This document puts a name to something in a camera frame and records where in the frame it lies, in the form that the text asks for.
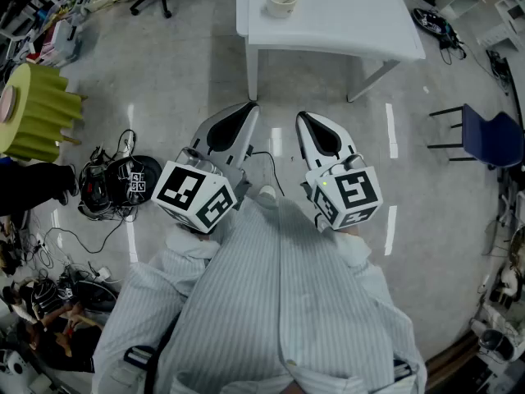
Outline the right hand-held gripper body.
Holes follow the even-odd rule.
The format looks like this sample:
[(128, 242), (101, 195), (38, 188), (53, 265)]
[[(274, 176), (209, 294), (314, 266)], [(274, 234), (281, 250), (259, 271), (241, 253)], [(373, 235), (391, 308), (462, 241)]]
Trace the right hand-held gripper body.
[(375, 168), (360, 153), (308, 171), (301, 186), (316, 208), (314, 223), (320, 232), (357, 226), (383, 204)]

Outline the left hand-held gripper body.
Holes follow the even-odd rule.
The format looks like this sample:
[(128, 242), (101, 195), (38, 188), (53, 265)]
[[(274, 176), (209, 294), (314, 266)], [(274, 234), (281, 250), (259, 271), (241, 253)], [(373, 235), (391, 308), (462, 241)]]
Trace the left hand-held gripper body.
[(152, 201), (178, 223), (202, 234), (233, 208), (238, 209), (251, 183), (243, 169), (184, 147), (176, 161), (167, 162)]

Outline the cream white cup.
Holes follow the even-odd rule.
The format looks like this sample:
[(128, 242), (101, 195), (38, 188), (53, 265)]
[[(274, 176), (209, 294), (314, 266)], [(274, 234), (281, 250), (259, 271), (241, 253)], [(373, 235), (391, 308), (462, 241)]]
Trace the cream white cup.
[(294, 10), (296, 0), (267, 0), (266, 10), (275, 18), (286, 18)]

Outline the person's left forearm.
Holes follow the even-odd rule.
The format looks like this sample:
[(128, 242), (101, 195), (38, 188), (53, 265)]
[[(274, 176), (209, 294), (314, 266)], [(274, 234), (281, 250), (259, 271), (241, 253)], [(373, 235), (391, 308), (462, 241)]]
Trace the person's left forearm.
[(146, 302), (183, 304), (221, 245), (180, 226), (167, 234), (165, 244), (147, 263), (130, 266), (125, 289)]

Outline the person's right forearm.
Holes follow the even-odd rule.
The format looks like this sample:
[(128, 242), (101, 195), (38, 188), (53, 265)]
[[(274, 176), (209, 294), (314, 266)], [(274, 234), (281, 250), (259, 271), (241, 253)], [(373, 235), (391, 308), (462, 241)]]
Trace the person's right forearm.
[(369, 260), (372, 250), (355, 228), (350, 227), (349, 231), (333, 231), (331, 235), (336, 243), (338, 254), (367, 295), (410, 323), (409, 317), (394, 305), (382, 269)]

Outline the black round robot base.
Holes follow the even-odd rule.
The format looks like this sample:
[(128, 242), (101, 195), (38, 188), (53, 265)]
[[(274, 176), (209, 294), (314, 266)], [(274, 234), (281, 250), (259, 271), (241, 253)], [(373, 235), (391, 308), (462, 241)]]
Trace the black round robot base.
[(102, 153), (80, 173), (78, 210), (97, 221), (127, 218), (151, 199), (161, 174), (162, 167), (149, 156), (111, 160)]

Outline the person's white shoe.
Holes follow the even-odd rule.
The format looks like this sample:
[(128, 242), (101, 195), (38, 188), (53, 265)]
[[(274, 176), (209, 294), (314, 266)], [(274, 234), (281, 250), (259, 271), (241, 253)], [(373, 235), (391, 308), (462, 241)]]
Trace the person's white shoe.
[(272, 186), (263, 186), (257, 195), (257, 201), (264, 208), (273, 209), (277, 207), (276, 191)]

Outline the white table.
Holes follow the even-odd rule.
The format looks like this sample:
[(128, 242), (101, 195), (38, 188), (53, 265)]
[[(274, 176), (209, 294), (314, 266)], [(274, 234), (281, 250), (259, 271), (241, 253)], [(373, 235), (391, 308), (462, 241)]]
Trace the white table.
[(244, 39), (249, 99), (258, 97), (258, 53), (267, 50), (333, 53), (382, 63), (357, 84), (353, 102), (400, 63), (426, 57), (404, 0), (296, 0), (286, 18), (270, 16), (267, 0), (236, 0), (236, 30)]

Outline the person's striped shirt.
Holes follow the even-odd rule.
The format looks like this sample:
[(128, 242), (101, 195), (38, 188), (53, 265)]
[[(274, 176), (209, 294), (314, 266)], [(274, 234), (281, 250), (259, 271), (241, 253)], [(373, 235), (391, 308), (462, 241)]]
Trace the person's striped shirt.
[(221, 247), (183, 304), (135, 298), (125, 280), (92, 393), (424, 394), (411, 320), (368, 296), (333, 231), (255, 197), (209, 236)]

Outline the blue chair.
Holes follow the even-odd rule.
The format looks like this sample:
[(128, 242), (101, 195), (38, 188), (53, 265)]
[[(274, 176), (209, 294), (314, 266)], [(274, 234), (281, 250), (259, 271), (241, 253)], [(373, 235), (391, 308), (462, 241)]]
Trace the blue chair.
[(431, 112), (437, 117), (452, 112), (461, 113), (461, 122), (451, 127), (462, 130), (461, 142), (430, 144), (429, 149), (463, 149), (465, 157), (449, 158), (451, 163), (478, 161), (492, 171), (506, 169), (522, 163), (525, 155), (525, 135), (520, 125), (507, 113), (499, 112), (486, 120), (468, 104)]

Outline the green skirted round table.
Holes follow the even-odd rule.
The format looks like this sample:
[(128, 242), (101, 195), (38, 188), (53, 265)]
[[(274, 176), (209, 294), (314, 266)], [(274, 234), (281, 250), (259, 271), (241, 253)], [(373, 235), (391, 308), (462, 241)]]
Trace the green skirted round table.
[(66, 90), (68, 79), (60, 70), (32, 63), (19, 65), (7, 85), (16, 91), (14, 110), (0, 122), (0, 153), (23, 161), (55, 162), (59, 144), (78, 140), (62, 134), (82, 120), (86, 97)]

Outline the pile of books and boxes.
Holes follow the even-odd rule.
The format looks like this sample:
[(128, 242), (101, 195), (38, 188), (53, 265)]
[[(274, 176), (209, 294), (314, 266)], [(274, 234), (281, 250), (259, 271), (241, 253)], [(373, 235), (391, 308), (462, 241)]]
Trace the pile of books and boxes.
[(25, 60), (42, 66), (65, 66), (76, 57), (79, 43), (77, 27), (61, 20), (29, 42)]

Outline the pink plate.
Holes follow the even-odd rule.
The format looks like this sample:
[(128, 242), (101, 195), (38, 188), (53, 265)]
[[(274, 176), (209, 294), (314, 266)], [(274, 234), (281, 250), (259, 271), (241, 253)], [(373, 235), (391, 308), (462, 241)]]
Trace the pink plate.
[(16, 108), (17, 88), (13, 85), (7, 85), (0, 96), (0, 123), (10, 121), (10, 118)]

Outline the white cubby shelf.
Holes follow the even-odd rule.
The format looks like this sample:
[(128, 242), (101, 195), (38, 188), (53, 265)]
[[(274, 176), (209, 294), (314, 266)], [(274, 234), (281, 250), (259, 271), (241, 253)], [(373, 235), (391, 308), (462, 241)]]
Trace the white cubby shelf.
[(486, 0), (477, 41), (492, 48), (505, 40), (525, 51), (525, 0)]

